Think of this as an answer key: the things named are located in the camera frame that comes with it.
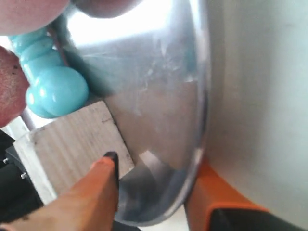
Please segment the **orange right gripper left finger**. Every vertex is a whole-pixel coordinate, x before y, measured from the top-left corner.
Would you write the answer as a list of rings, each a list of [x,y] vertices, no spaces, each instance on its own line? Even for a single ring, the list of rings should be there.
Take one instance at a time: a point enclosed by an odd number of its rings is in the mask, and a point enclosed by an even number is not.
[[[107,152],[85,177],[48,205],[2,223],[2,231],[110,231],[119,201],[119,160]]]

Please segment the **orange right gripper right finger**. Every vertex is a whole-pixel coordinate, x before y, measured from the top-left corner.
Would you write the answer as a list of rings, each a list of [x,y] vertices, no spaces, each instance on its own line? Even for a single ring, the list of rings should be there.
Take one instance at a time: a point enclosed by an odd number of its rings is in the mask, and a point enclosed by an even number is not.
[[[203,158],[185,209],[192,231],[305,231],[308,173]]]

